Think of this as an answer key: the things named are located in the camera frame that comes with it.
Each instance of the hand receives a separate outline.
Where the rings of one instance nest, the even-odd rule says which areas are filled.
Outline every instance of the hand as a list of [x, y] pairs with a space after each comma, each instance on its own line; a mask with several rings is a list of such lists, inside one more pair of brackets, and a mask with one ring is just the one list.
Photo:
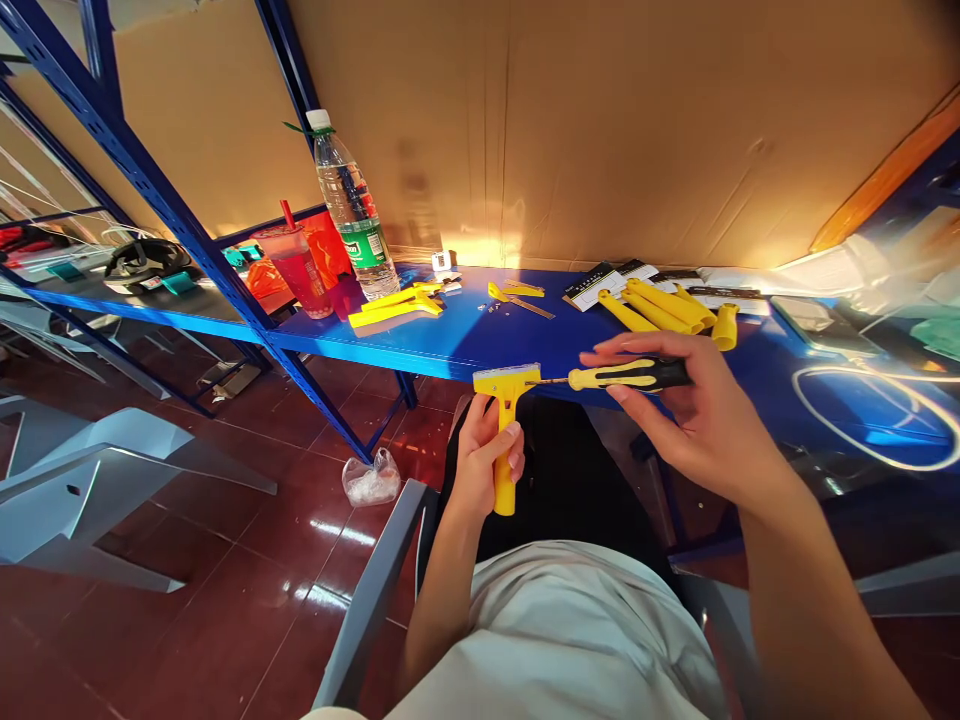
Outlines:
[[495, 400], [484, 412], [489, 401], [489, 395], [476, 395], [467, 410], [460, 428], [457, 478], [447, 505], [448, 509], [481, 522], [493, 511], [493, 463], [509, 451], [510, 477], [516, 482], [526, 461], [520, 423], [514, 421], [498, 434], [500, 401]]
[[624, 352], [685, 360], [694, 384], [666, 388], [659, 394], [676, 423], [633, 388], [612, 385], [607, 392], [647, 434], [660, 456], [698, 485], [757, 512], [776, 502], [772, 491], [785, 482], [801, 482], [709, 338], [672, 332], [623, 333], [594, 350], [580, 355], [584, 365], [618, 365], [636, 359]]

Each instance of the white plastic bag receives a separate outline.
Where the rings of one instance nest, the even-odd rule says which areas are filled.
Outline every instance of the white plastic bag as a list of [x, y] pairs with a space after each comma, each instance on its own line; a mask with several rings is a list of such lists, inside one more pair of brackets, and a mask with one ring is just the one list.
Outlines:
[[377, 450], [373, 467], [356, 458], [343, 466], [343, 491], [354, 507], [382, 505], [391, 502], [400, 492], [400, 471], [386, 448]]

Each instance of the green bottle label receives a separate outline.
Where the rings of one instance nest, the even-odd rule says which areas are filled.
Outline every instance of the green bottle label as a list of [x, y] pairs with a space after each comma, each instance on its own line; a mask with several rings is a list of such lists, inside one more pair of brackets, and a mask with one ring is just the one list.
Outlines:
[[386, 243], [379, 224], [367, 230], [340, 233], [340, 236], [355, 269], [365, 270], [387, 261], [387, 253], [383, 249]]

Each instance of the right hand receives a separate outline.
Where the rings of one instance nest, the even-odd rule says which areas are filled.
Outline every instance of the right hand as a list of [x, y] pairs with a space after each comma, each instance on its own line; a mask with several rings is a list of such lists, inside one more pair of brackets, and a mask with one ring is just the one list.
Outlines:
[[676, 423], [633, 388], [612, 385], [607, 392], [647, 434], [660, 456], [690, 480], [753, 512], [776, 502], [785, 484], [801, 482], [710, 338], [623, 333], [594, 350], [581, 353], [580, 362], [598, 367], [636, 359], [624, 353], [684, 359], [694, 384], [659, 393]]

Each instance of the blue tabletop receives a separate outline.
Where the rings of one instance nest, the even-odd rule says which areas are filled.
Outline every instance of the blue tabletop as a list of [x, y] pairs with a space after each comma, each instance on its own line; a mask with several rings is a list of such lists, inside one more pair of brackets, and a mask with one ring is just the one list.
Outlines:
[[[404, 286], [431, 275], [428, 266], [400, 265], [398, 270]], [[298, 313], [273, 333], [273, 339], [299, 352], [469, 383], [477, 370], [532, 362], [540, 363], [544, 378], [563, 377], [579, 367], [580, 352], [624, 331], [601, 306], [579, 312], [562, 299], [564, 288], [579, 273], [495, 268], [461, 268], [461, 272], [463, 290], [443, 297], [446, 308], [439, 317], [418, 317], [383, 330], [373, 326], [358, 334], [345, 321], [364, 302], [359, 286], [351, 280], [331, 293], [337, 310], [334, 316], [317, 321]], [[525, 300], [556, 317], [548, 320], [507, 303], [488, 312], [491, 301], [487, 283], [493, 281], [502, 287], [507, 278], [543, 287], [546, 297]], [[380, 331], [365, 334], [371, 330]], [[773, 436], [808, 450], [856, 454], [807, 412], [790, 383], [791, 375], [800, 368], [843, 364], [843, 358], [812, 353], [776, 315], [741, 315], [739, 334], [737, 348], [726, 358]], [[885, 367], [892, 372], [910, 372], [895, 361], [887, 360]], [[909, 401], [898, 400], [896, 390], [884, 387], [884, 392], [897, 401], [892, 403], [853, 376], [808, 378], [803, 387], [815, 407], [845, 432], [886, 454], [920, 464], [949, 452], [951, 440], [942, 423], [928, 411], [914, 412], [911, 418], [901, 409], [909, 409]], [[948, 410], [960, 413], [960, 406], [935, 386], [919, 385], [918, 389]], [[614, 406], [603, 391], [574, 392], [565, 385], [552, 385], [536, 392], [583, 404]], [[957, 466], [951, 469], [960, 471]]]

